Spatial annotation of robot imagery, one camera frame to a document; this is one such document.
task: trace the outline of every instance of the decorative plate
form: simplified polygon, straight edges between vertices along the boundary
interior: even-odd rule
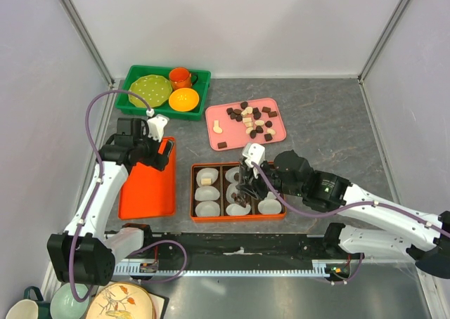
[[[169,100],[172,85],[163,76],[151,74],[137,79],[131,84],[129,90],[141,96],[150,107],[156,108]],[[142,101],[134,96],[128,96],[128,99],[136,107],[146,107]]]
[[[111,318],[155,319],[155,307],[142,287],[116,282],[95,297],[86,316],[86,319]]]

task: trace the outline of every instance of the pink tray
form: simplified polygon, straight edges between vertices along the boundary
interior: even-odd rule
[[[256,138],[251,138],[250,135],[245,133],[247,127],[242,122],[237,122],[236,120],[230,119],[229,115],[226,113],[227,108],[233,108],[234,110],[240,108],[240,103],[227,103],[225,105],[211,106],[206,109],[206,125],[208,129],[208,135],[210,137],[210,145],[211,148],[217,151],[234,149],[234,148],[243,148],[247,143],[274,143],[280,142],[286,138],[286,130],[284,128],[283,120],[281,119],[280,111],[278,110],[278,106],[274,99],[265,98],[265,99],[257,99],[257,100],[249,100],[248,105],[253,108],[261,109],[265,107],[271,108],[271,110],[275,110],[278,112],[277,117],[269,118],[267,113],[261,112],[261,119],[267,121],[270,119],[272,121],[272,129],[276,132],[272,141],[267,142],[264,139],[264,135],[266,134],[267,127],[263,126],[264,133],[257,134]],[[222,134],[216,134],[213,132],[212,127],[214,127],[214,120],[219,120],[219,126],[222,128]],[[219,149],[217,144],[220,142],[226,142],[227,147],[223,149]]]

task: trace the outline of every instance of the orange cup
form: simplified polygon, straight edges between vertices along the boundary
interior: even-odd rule
[[[174,91],[177,89],[190,89],[198,81],[198,75],[196,73],[190,73],[187,68],[177,67],[169,73],[170,84]]]

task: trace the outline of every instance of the gray table surface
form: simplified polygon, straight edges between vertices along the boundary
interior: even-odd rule
[[[366,108],[355,79],[213,79],[207,105],[256,98],[274,98],[288,137],[266,146],[272,160],[294,149],[315,169],[331,171],[361,187],[390,199]],[[108,134],[118,117],[114,110]],[[324,233],[331,221],[366,227],[363,222],[335,216],[317,220],[292,212],[282,221],[249,223],[192,222],[189,216],[190,170],[198,162],[235,162],[240,150],[215,152],[208,141],[205,120],[172,119],[167,136],[176,138],[176,215],[159,219],[130,220],[151,225],[153,231]],[[288,198],[308,210],[300,199]],[[117,201],[107,230],[119,230]],[[204,278],[183,277],[148,285],[155,294],[169,298],[165,319],[274,319],[274,318],[430,318],[413,265],[364,264],[347,286],[331,287],[304,278]]]
[[[391,198],[357,80],[213,79],[206,107],[268,97],[278,103],[288,134],[283,142],[266,145],[268,160],[293,149],[313,168],[341,175],[376,195]],[[115,132],[117,118],[124,116],[113,110],[107,136]],[[176,215],[129,221],[150,224],[153,231],[324,233],[330,222],[344,220],[340,216],[306,219],[288,212],[282,221],[196,224],[189,216],[192,164],[236,162],[241,150],[211,149],[205,118],[199,122],[171,119],[165,135],[176,139]],[[289,197],[288,201],[309,210],[299,198]],[[117,210],[118,200],[108,219],[108,230],[119,230],[129,222],[119,220]],[[349,218],[345,223],[367,227]]]

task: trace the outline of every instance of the cable clip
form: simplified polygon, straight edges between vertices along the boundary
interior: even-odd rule
[[[155,115],[155,110],[152,108],[150,110],[146,110],[146,115],[148,117],[153,117],[153,115]]]

